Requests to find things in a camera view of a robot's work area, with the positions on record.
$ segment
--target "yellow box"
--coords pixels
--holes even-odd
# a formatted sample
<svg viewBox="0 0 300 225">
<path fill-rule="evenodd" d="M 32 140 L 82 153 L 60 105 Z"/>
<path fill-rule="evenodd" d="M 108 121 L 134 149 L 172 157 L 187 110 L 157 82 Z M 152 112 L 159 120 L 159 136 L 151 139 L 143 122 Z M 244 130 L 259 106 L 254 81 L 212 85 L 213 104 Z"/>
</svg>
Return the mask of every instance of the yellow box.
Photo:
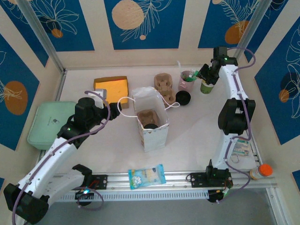
<svg viewBox="0 0 300 225">
<path fill-rule="evenodd" d="M 94 89 L 106 89 L 108 103 L 117 103 L 121 97 L 128 97 L 128 81 L 126 76 L 102 77 L 94 80 Z M 121 100 L 122 109 L 129 108 L 128 99 Z"/>
</svg>

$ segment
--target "blue wallpaper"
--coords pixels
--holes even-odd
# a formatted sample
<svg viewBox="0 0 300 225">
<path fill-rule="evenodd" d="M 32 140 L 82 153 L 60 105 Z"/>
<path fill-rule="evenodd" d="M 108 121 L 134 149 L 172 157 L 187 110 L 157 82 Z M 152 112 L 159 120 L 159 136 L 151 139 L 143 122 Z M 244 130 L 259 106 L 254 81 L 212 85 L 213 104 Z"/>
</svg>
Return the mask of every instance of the blue wallpaper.
<svg viewBox="0 0 300 225">
<path fill-rule="evenodd" d="M 254 33 L 251 41 L 249 42 L 247 49 L 251 50 L 253 53 L 256 52 L 260 44 L 263 42 L 264 38 L 267 36 L 269 30 L 273 26 L 274 22 L 276 21 L 277 17 L 281 13 L 282 9 L 286 5 L 288 0 L 273 0 L 269 9 L 265 13 L 262 21 L 260 22 L 259 26 L 257 27 L 256 32 Z M 250 62 L 252 56 L 250 53 L 245 52 L 245 56 Z"/>
<path fill-rule="evenodd" d="M 15 150 L 39 85 L 0 35 L 0 144 Z"/>
<path fill-rule="evenodd" d="M 48 56 L 13 0 L 0 4 L 45 66 Z M 58 52 L 94 51 L 79 0 L 31 0 L 29 2 Z"/>
<path fill-rule="evenodd" d="M 296 185 L 298 187 L 298 190 L 300 191 L 300 170 L 298 171 L 294 171 L 292 173 L 294 179 L 295 179 L 295 182 L 296 182 Z"/>
<path fill-rule="evenodd" d="M 185 0 L 104 0 L 115 50 L 178 48 Z"/>
<path fill-rule="evenodd" d="M 236 46 L 260 0 L 210 0 L 198 48 Z M 248 48 L 256 52 L 288 0 L 273 0 Z M 247 60 L 251 55 L 246 53 Z"/>
<path fill-rule="evenodd" d="M 300 135 L 300 18 L 255 80 L 280 143 Z"/>
<path fill-rule="evenodd" d="M 3 183 L 4 183 L 4 179 L 0 177 L 0 190 L 2 188 Z"/>
</svg>

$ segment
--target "snack packet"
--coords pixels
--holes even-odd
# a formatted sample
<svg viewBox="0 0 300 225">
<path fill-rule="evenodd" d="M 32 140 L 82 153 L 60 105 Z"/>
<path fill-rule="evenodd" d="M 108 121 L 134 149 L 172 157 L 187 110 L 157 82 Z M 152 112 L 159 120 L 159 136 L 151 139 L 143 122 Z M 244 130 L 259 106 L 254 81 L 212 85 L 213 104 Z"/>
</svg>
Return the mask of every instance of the snack packet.
<svg viewBox="0 0 300 225">
<path fill-rule="evenodd" d="M 130 189 L 150 185 L 165 184 L 165 172 L 162 164 L 139 170 L 128 170 Z"/>
</svg>

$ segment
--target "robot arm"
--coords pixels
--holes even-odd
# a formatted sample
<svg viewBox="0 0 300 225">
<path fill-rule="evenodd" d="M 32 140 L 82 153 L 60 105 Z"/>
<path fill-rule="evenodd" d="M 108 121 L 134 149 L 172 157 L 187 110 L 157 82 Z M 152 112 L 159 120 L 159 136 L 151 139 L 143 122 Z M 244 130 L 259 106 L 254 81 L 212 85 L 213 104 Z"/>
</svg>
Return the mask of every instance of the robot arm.
<svg viewBox="0 0 300 225">
<path fill-rule="evenodd" d="M 103 119 L 107 119 L 108 108 L 97 102 L 96 104 L 102 108 L 96 107 L 95 100 L 90 97 L 81 98 L 75 106 L 75 114 L 70 116 L 67 123 L 60 129 L 58 137 L 39 163 L 17 185 L 8 184 L 5 187 L 4 196 L 9 210 L 13 211 L 16 199 L 24 189 L 16 214 L 31 224 L 35 224 L 45 216 L 51 204 L 65 193 L 91 183 L 92 171 L 82 165 L 74 166 L 71 172 L 61 177 L 56 183 L 51 183 L 50 180 L 64 161 L 78 150 L 88 135 L 66 144 L 63 143 L 70 138 L 89 133 L 94 126 L 100 125 Z M 110 103 L 110 109 L 109 119 L 113 120 L 120 112 L 116 103 Z"/>
<path fill-rule="evenodd" d="M 218 118 L 218 127 L 222 131 L 216 154 L 210 160 L 205 172 L 190 174 L 193 188 L 226 186 L 225 190 L 213 193 L 209 198 L 210 202 L 223 199 L 224 194 L 233 186 L 225 160 L 232 154 L 237 141 L 237 138 L 234 137 L 242 135 L 248 129 L 245 110 L 247 110 L 249 121 L 251 121 L 255 109 L 255 101 L 249 100 L 243 90 L 237 73 L 237 65 L 236 58 L 227 55 L 227 47 L 219 46 L 214 48 L 211 65 L 204 64 L 197 75 L 207 84 L 214 85 L 221 78 L 227 95 L 227 101 Z"/>
<path fill-rule="evenodd" d="M 202 78 L 207 84 L 216 84 L 218 79 L 221 78 L 225 85 L 228 100 L 219 114 L 218 126 L 222 133 L 217 152 L 212 159 L 213 167 L 224 170 L 228 168 L 225 163 L 228 143 L 232 141 L 227 153 L 227 157 L 230 157 L 237 141 L 237 139 L 231 139 L 234 136 L 242 135 L 248 128 L 241 97 L 246 103 L 249 120 L 251 120 L 255 109 L 255 101 L 249 100 L 245 94 L 240 77 L 235 72 L 238 68 L 237 60 L 227 55 L 227 47 L 219 46 L 214 48 L 213 57 L 211 66 L 204 64 L 197 76 Z"/>
</svg>

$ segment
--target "plastic bag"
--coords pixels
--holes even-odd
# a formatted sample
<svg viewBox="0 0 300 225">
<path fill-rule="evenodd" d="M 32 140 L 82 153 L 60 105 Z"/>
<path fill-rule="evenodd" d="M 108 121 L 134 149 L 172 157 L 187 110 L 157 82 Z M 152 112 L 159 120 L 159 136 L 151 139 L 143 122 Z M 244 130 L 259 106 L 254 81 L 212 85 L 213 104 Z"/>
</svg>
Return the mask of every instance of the plastic bag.
<svg viewBox="0 0 300 225">
<path fill-rule="evenodd" d="M 136 88 L 132 90 L 135 114 L 143 110 L 153 110 L 158 115 L 158 128 L 145 129 L 137 120 L 144 151 L 156 150 L 165 146 L 168 136 L 169 118 L 160 93 L 153 87 Z"/>
<path fill-rule="evenodd" d="M 165 184 L 165 172 L 162 164 L 139 170 L 128 170 L 130 189 L 150 185 Z"/>
</svg>

